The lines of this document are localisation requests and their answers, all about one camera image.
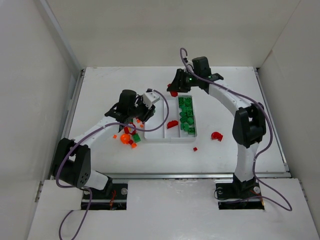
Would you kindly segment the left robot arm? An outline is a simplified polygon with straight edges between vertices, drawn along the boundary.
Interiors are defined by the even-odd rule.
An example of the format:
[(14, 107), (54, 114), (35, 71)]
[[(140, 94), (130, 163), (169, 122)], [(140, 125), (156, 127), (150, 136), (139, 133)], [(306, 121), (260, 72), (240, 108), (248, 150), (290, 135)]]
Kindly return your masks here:
[(95, 147), (119, 133), (131, 119), (142, 122), (155, 113), (155, 103), (160, 99), (152, 90), (142, 95), (125, 89), (119, 100), (102, 119), (85, 133), (73, 138), (63, 138), (58, 142), (50, 173), (61, 188), (95, 189), (109, 193), (112, 179), (91, 166), (91, 155)]

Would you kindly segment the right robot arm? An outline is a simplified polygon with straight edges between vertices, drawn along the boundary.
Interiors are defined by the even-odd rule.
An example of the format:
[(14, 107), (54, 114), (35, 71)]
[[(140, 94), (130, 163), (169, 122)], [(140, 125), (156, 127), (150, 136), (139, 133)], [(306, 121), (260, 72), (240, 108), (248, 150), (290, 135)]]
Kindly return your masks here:
[(234, 93), (220, 74), (212, 73), (205, 56), (192, 61), (184, 57), (182, 62), (185, 68), (176, 71), (167, 91), (187, 93), (192, 87), (199, 87), (217, 99), (234, 117), (232, 136), (237, 143), (237, 164), (231, 183), (216, 184), (217, 197), (220, 200), (247, 198), (257, 183), (255, 156), (266, 134), (261, 105)]

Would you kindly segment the red arch lego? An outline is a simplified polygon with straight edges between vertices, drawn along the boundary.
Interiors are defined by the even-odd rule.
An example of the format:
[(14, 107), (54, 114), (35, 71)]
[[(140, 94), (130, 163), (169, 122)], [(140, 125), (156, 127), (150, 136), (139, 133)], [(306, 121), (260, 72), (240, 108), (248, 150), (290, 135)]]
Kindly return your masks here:
[(171, 120), (167, 123), (167, 129), (171, 129), (173, 127), (176, 127), (179, 125), (179, 122), (177, 120)]

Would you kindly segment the small red lego piece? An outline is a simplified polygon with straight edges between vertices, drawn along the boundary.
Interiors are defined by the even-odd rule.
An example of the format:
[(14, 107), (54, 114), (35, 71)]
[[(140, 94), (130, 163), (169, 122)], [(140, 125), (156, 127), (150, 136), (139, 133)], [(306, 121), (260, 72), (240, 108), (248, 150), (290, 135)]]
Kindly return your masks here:
[(178, 96), (178, 93), (177, 93), (176, 91), (171, 91), (171, 92), (170, 92), (170, 95), (171, 95), (172, 97), (177, 97), (177, 96)]

